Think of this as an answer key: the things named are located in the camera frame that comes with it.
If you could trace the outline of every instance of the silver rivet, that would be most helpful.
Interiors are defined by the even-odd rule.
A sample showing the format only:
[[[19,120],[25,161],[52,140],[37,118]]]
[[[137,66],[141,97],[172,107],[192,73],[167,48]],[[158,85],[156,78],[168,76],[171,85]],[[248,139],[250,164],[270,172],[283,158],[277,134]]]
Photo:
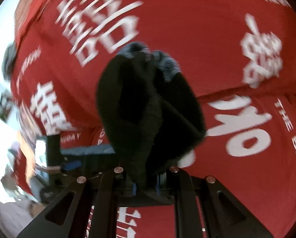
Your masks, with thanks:
[[[213,176],[208,176],[206,177],[206,181],[208,183],[215,183],[216,179]]]
[[[117,173],[117,174],[121,174],[123,171],[124,171],[124,169],[122,167],[120,167],[120,166],[118,166],[118,167],[116,167],[114,169],[114,172]]]
[[[86,180],[87,180],[87,179],[86,179],[84,176],[80,176],[78,179],[76,179],[76,181],[77,181],[78,183],[85,183]]]
[[[169,169],[173,173],[177,173],[179,171],[179,168],[177,166],[171,166]]]

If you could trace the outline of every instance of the red cloth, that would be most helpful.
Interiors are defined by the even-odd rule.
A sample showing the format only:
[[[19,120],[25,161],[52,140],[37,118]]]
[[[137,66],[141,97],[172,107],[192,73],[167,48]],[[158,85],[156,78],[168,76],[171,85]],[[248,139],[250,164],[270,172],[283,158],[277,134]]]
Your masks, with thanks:
[[[69,133],[85,133],[63,147],[98,144],[102,125],[95,94],[107,62],[129,41],[163,50],[180,64],[214,135],[196,148],[188,172],[217,177],[275,238],[284,237],[296,220],[296,15],[289,4],[92,1],[33,0],[29,14],[35,16],[17,34],[11,80],[28,117],[43,134],[67,132],[63,142]],[[37,8],[44,8],[41,15]],[[251,99],[206,104],[235,94]],[[283,108],[275,106],[278,99]],[[136,238],[167,237],[161,234],[172,224],[154,226],[155,216],[141,210]],[[160,209],[157,215],[166,213]]]
[[[14,161],[14,172],[12,177],[15,179],[16,184],[25,192],[32,195],[31,189],[26,181],[26,165],[27,159],[21,149],[18,150],[18,154]]]

